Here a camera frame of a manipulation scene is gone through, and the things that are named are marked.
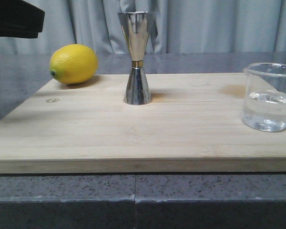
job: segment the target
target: curtain fold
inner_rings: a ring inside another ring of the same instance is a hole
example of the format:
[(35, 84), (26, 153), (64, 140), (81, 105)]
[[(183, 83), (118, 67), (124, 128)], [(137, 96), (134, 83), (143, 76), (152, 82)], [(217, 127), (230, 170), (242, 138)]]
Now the curtain fold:
[(0, 37), (0, 53), (70, 43), (128, 53), (117, 12), (154, 11), (147, 53), (286, 51), (286, 0), (26, 0), (45, 11), (37, 39)]

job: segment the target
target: yellow lemon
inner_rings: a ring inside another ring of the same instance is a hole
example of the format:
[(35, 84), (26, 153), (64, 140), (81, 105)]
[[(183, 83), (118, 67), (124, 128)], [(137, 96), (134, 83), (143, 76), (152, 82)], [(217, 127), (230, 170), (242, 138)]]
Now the yellow lemon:
[(50, 73), (58, 82), (83, 83), (89, 80), (98, 68), (94, 51), (82, 44), (69, 44), (53, 53)]

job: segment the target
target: stainless steel jigger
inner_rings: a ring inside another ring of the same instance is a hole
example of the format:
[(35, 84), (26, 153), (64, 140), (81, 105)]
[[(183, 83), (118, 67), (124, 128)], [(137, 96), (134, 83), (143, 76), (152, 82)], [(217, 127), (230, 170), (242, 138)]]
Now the stainless steel jigger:
[(124, 102), (132, 105), (148, 104), (152, 97), (143, 69), (143, 58), (153, 26), (154, 13), (124, 12), (118, 13), (118, 16), (132, 59)]

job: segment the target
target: bamboo cutting board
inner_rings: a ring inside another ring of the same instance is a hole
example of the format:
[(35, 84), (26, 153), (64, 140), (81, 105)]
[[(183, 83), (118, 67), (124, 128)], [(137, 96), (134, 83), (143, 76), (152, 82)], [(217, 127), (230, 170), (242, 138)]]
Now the bamboo cutting board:
[(286, 130), (241, 121), (243, 73), (149, 74), (142, 106), (127, 79), (50, 81), (0, 121), (0, 173), (286, 171)]

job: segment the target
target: countertop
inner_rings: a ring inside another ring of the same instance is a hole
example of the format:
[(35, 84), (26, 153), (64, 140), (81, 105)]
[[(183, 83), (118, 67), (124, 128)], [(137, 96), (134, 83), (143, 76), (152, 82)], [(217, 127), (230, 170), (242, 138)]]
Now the countertop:
[[(99, 54), (97, 74), (128, 74)], [(50, 55), (0, 55), (0, 119), (50, 79)], [(286, 52), (146, 54), (149, 73), (234, 73)], [(286, 228), (286, 173), (0, 175), (0, 228)]]

